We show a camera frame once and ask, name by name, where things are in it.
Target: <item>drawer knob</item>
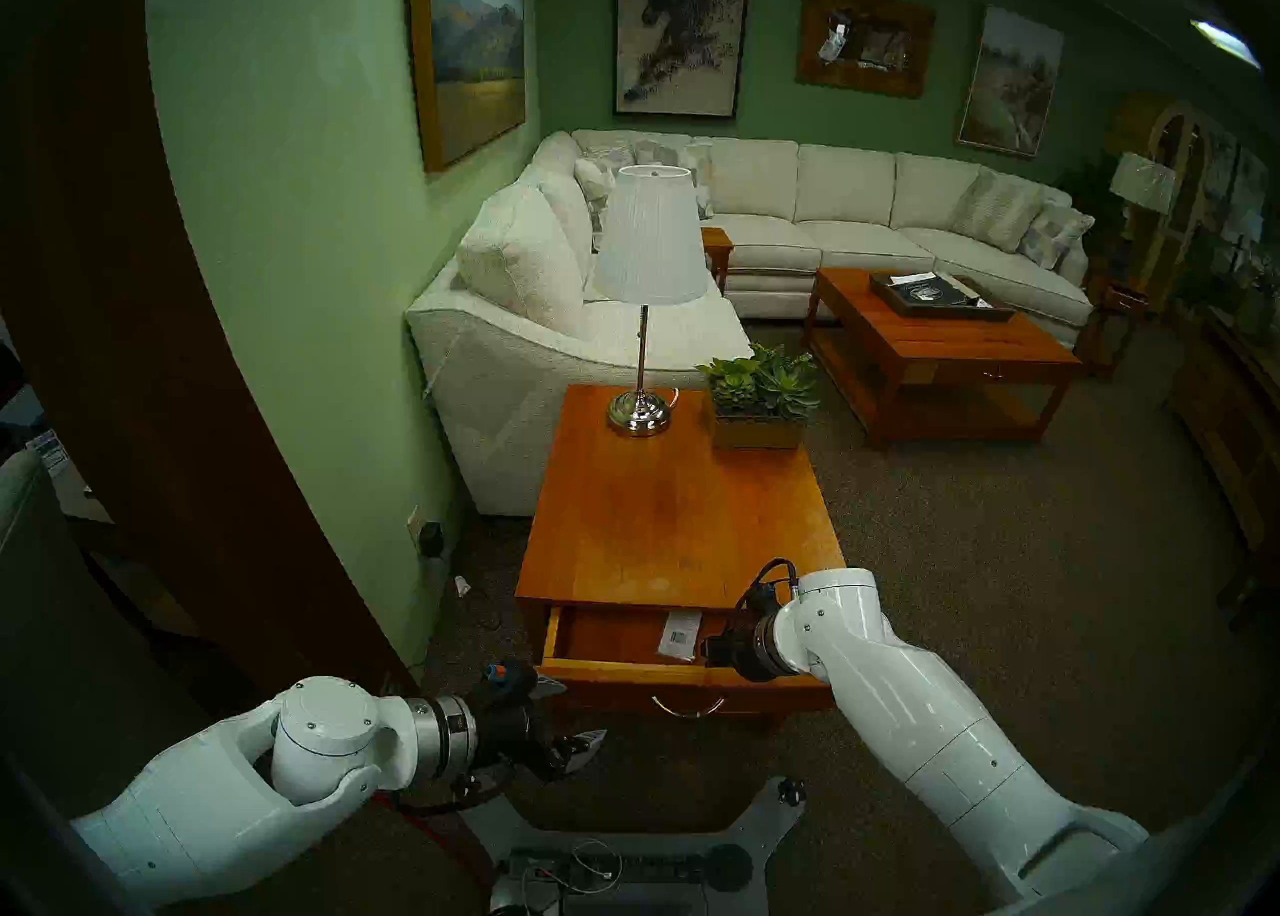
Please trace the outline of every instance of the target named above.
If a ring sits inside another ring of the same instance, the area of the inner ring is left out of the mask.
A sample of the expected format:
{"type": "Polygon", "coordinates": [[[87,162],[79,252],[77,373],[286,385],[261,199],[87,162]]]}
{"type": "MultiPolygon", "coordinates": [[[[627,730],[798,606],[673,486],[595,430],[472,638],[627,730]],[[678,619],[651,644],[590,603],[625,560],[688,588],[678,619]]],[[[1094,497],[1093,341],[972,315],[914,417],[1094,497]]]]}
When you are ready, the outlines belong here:
{"type": "Polygon", "coordinates": [[[710,709],[695,710],[694,713],[676,713],[676,710],[671,709],[669,706],[663,706],[662,700],[658,699],[657,696],[650,696],[649,699],[652,699],[653,705],[660,709],[663,713],[668,713],[672,716],[676,716],[677,719],[681,720],[700,720],[703,716],[710,716],[713,713],[716,713],[716,710],[718,710],[721,706],[724,705],[724,697],[721,696],[712,704],[710,709]]]}

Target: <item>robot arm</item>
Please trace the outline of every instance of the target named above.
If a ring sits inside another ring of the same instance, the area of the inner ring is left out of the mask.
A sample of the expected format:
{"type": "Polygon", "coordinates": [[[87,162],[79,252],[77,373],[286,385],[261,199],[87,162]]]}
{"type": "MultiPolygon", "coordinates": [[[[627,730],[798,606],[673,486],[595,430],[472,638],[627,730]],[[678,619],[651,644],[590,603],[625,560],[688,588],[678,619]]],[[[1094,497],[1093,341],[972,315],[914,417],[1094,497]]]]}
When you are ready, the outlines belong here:
{"type": "Polygon", "coordinates": [[[755,618],[707,642],[709,664],[764,682],[812,674],[870,752],[960,842],[1006,902],[1093,874],[1147,833],[1126,816],[1057,794],[1018,752],[973,691],[931,651],[901,641],[861,568],[796,580],[780,605],[762,580],[744,596],[755,618]]]}
{"type": "Polygon", "coordinates": [[[543,780],[576,771],[603,730],[552,741],[534,701],[563,687],[508,660],[466,699],[374,699],[317,675],[154,757],[73,826],[151,906],[238,892],[283,867],[379,789],[415,777],[470,787],[508,761],[543,780]],[[271,750],[270,779],[255,768],[271,750]]]}

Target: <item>silver lamp base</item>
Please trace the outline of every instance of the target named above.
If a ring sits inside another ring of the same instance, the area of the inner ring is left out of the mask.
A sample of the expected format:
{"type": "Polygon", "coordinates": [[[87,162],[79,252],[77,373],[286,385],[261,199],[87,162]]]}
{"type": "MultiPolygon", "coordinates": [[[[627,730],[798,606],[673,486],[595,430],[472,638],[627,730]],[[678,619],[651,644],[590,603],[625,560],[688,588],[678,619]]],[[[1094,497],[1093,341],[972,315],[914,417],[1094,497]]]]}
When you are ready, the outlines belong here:
{"type": "Polygon", "coordinates": [[[652,438],[671,426],[667,399],[649,390],[626,390],[609,403],[609,426],[631,438],[652,438]]]}

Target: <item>tray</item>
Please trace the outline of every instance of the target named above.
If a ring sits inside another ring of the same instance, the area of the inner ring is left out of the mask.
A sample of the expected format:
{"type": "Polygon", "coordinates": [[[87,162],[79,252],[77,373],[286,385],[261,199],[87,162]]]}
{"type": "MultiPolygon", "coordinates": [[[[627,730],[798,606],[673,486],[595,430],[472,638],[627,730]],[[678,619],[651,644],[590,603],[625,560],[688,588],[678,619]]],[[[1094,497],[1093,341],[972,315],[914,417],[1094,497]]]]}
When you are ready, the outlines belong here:
{"type": "Polygon", "coordinates": [[[888,283],[893,274],[893,271],[874,271],[870,278],[872,292],[876,292],[879,298],[890,304],[893,312],[900,312],[904,317],[980,319],[980,321],[988,321],[988,324],[1004,324],[1006,319],[1012,317],[1018,312],[1012,306],[1001,303],[998,298],[986,292],[969,275],[963,274],[954,275],[954,278],[969,285],[969,289],[986,298],[991,306],[922,306],[920,303],[908,303],[899,294],[897,289],[888,283]]]}

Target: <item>carpet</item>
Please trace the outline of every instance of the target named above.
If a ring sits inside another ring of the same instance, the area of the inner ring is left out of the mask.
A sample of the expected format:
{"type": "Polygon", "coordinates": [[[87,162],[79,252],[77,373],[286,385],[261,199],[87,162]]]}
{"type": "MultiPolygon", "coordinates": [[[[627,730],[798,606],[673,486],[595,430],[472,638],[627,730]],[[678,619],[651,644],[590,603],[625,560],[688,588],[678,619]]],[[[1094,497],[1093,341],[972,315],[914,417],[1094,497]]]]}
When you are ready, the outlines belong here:
{"type": "MultiPolygon", "coordinates": [[[[750,324],[797,347],[796,324],[750,324]]],[[[1201,809],[1272,719],[1277,664],[1260,620],[1233,635],[1213,597],[1244,554],[1213,475],[1166,406],[1181,349],[1139,330],[1114,381],[1078,381],[1039,445],[919,443],[870,452],[831,381],[805,443],[850,565],[876,573],[895,632],[941,655],[1064,796],[1160,830],[1201,809]]],[[[475,517],[428,684],[463,691],[529,656],[511,596],[529,521],[475,517]]],[[[726,541],[724,546],[732,546],[726,541]]],[[[600,718],[591,768],[511,798],[553,829],[727,825],[763,780],[805,782],[806,815],[768,871],[777,913],[979,913],[993,899],[933,815],[836,713],[771,736],[714,718],[600,718]]],[[[431,797],[429,791],[425,798],[431,797]]],[[[376,806],[260,885],[175,912],[484,911],[463,871],[376,806]]]]}

